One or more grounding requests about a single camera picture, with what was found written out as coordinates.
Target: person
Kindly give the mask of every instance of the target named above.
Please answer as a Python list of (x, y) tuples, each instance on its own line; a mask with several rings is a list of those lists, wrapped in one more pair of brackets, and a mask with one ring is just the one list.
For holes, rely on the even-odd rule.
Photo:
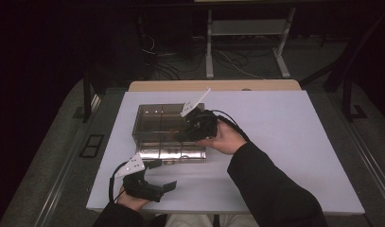
[[(226, 123), (218, 122), (215, 138), (196, 144), (233, 155), (227, 172), (260, 227), (327, 226), (316, 198), (275, 166), (265, 152), (245, 141)], [(122, 193), (116, 203), (110, 202), (104, 208), (94, 226), (143, 226), (143, 218), (138, 212), (148, 202)]]

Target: black jacket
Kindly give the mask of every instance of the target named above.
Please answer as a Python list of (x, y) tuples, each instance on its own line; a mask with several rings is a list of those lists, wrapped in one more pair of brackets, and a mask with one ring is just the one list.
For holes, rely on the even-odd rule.
[[(253, 143), (239, 148), (227, 171), (260, 227), (327, 226), (316, 198), (277, 168)], [(142, 225), (139, 213), (109, 203), (94, 226)]]

